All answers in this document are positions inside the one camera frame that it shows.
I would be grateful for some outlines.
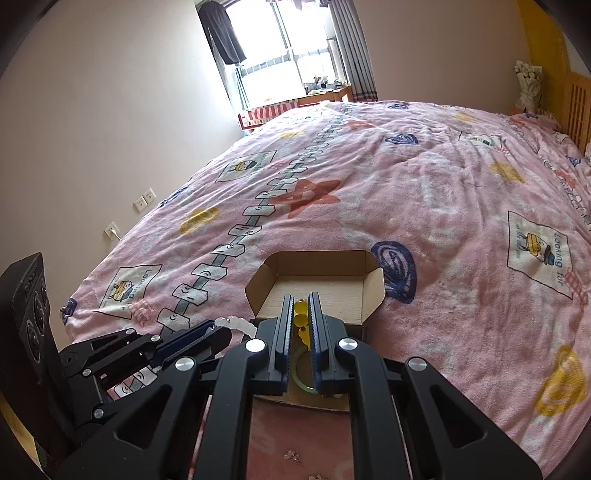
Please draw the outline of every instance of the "hanging dark clothing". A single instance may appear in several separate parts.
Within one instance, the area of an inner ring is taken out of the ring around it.
[[[226,9],[217,2],[206,2],[199,9],[201,25],[212,48],[212,39],[226,65],[234,65],[246,60],[240,42],[230,22]]]

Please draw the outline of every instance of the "bedspread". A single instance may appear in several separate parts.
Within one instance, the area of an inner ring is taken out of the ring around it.
[[[128,232],[62,308],[66,330],[248,318],[273,252],[366,249],[387,292],[368,343],[427,358],[548,475],[591,414],[591,167],[556,130],[426,103],[290,110]],[[352,479],[348,417],[256,402],[248,478]]]

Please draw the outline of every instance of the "yellow wall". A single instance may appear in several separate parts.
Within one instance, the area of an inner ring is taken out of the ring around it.
[[[517,0],[533,65],[543,68],[542,108],[562,120],[562,98],[569,57],[560,27],[534,0]]]

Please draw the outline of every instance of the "cardboard box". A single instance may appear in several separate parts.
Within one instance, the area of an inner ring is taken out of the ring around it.
[[[324,314],[340,318],[349,335],[363,340],[364,321],[385,297],[384,272],[375,257],[365,250],[277,252],[265,260],[245,288],[257,324],[281,314],[284,295],[306,299],[313,291],[320,295]],[[294,332],[291,354],[302,345]],[[297,371],[302,382],[312,386],[308,353],[300,358]],[[349,409],[346,395],[324,398],[304,392],[291,376],[287,393],[265,398],[323,410]]]

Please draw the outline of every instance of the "silver bolt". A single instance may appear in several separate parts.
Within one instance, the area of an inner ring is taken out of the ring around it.
[[[353,338],[341,338],[339,340],[339,347],[343,350],[355,350],[359,344]]]
[[[177,368],[177,370],[180,370],[181,372],[191,370],[194,365],[195,360],[189,358],[188,356],[181,357],[174,363],[174,366]]]
[[[427,368],[427,362],[419,356],[414,356],[408,361],[408,366],[414,371],[422,372]]]
[[[246,350],[252,353],[260,352],[265,348],[265,342],[260,338],[253,338],[246,342]]]

